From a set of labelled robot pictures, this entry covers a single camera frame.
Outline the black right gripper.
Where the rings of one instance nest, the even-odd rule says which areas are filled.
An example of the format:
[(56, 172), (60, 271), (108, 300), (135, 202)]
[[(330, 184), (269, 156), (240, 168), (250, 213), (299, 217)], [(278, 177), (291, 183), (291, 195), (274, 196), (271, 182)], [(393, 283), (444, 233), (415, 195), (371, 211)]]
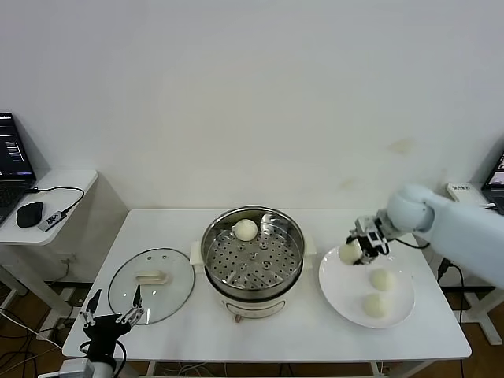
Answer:
[(368, 265), (379, 255), (387, 256), (390, 253), (388, 241), (378, 226), (371, 226), (362, 233), (351, 232), (346, 238), (346, 245), (359, 241), (358, 250), (361, 255), (354, 261), (354, 265)]

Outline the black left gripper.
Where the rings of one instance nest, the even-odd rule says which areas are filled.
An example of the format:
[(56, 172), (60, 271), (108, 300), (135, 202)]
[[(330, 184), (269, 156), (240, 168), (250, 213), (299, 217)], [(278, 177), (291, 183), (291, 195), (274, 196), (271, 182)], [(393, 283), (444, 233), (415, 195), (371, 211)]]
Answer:
[(119, 338), (129, 333), (131, 324), (137, 324), (145, 312), (142, 304), (141, 287), (138, 285), (132, 301), (132, 307), (124, 314), (110, 314), (94, 318), (102, 290), (98, 289), (87, 302), (84, 310), (79, 311), (83, 322), (83, 331), (89, 338), (86, 357), (90, 361), (113, 361), (116, 346), (126, 357), (126, 350)]

